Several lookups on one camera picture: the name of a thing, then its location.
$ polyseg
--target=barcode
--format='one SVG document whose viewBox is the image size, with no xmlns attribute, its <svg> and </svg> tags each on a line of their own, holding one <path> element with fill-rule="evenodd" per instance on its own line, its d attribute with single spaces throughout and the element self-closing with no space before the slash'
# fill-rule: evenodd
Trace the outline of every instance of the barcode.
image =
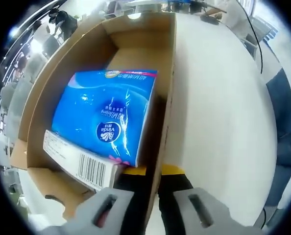
<svg viewBox="0 0 291 235">
<path fill-rule="evenodd" d="M 95 188 L 102 189 L 105 168 L 106 166 L 104 163 L 101 163 L 81 153 L 77 175 L 87 183 L 93 185 Z"/>
</svg>

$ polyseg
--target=gray panel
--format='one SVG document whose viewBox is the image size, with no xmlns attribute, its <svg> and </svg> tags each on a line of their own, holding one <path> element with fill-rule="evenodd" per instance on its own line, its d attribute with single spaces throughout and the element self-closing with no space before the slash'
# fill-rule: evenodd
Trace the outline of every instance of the gray panel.
<svg viewBox="0 0 291 235">
<path fill-rule="evenodd" d="M 272 186 L 266 201 L 266 206 L 275 207 L 278 205 L 290 178 L 291 167 L 284 167 L 281 165 L 276 166 Z"/>
<path fill-rule="evenodd" d="M 125 212 L 134 192 L 104 188 L 80 204 L 75 217 L 61 227 L 49 227 L 40 234 L 65 235 L 119 235 Z M 94 224 L 107 204 L 114 201 L 102 228 Z"/>
<path fill-rule="evenodd" d="M 180 208 L 186 235 L 263 234 L 258 228 L 244 227 L 237 223 L 230 217 L 229 209 L 223 203 L 201 188 L 174 192 L 174 196 Z M 198 198 L 199 205 L 194 206 L 192 198 Z M 205 223 L 203 225 L 203 217 L 208 220 L 207 226 Z"/>
</svg>

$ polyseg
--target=gray gripper finger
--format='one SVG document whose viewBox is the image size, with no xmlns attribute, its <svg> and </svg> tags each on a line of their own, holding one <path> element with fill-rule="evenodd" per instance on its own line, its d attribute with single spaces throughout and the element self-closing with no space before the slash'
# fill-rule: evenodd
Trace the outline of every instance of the gray gripper finger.
<svg viewBox="0 0 291 235">
<path fill-rule="evenodd" d="M 262 230 L 244 227 L 230 217 L 229 209 L 201 188 L 174 192 L 186 235 L 261 235 Z"/>
<path fill-rule="evenodd" d="M 41 231 L 41 234 L 64 235 L 119 235 L 121 225 L 134 192 L 104 188 L 96 195 L 81 203 L 75 212 L 75 217 L 66 224 L 57 227 L 49 227 Z M 108 205 L 110 211 L 102 228 L 95 225 Z"/>
</svg>

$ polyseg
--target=white table surface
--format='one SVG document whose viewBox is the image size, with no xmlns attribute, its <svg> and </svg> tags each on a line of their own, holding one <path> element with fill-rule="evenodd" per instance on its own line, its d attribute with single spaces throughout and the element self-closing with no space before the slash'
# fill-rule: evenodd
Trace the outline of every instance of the white table surface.
<svg viewBox="0 0 291 235">
<path fill-rule="evenodd" d="M 276 165 L 276 126 L 267 88 L 254 60 L 227 27 L 176 15 L 174 97 L 165 163 L 182 167 L 194 187 L 204 188 L 229 207 L 233 219 L 253 225 Z M 20 173 L 20 179 L 33 211 L 47 215 L 51 224 L 63 223 L 62 206 L 40 197 L 28 174 Z M 153 218 L 160 218 L 156 213 L 159 210 L 153 209 L 149 228 L 163 225 L 157 219 L 152 224 Z"/>
</svg>

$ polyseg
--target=pink pattern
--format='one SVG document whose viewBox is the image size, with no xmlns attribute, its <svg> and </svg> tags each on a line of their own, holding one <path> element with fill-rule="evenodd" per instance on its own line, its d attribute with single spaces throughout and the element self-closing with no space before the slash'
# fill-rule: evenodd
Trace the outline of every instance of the pink pattern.
<svg viewBox="0 0 291 235">
<path fill-rule="evenodd" d="M 112 160 L 118 162 L 118 163 L 123 163 L 123 164 L 125 164 L 125 165 L 130 165 L 129 162 L 127 162 L 127 161 L 124 161 L 124 162 L 123 162 L 119 157 L 114 158 L 112 155 L 108 155 L 108 157 L 109 157 L 110 159 L 112 159 Z"/>
<path fill-rule="evenodd" d="M 72 78 L 69 80 L 68 86 L 70 86 L 70 87 L 75 87 L 76 85 L 78 85 L 78 84 L 77 84 L 77 82 L 76 82 L 76 75 L 74 74 L 74 75 L 72 76 Z"/>
</svg>

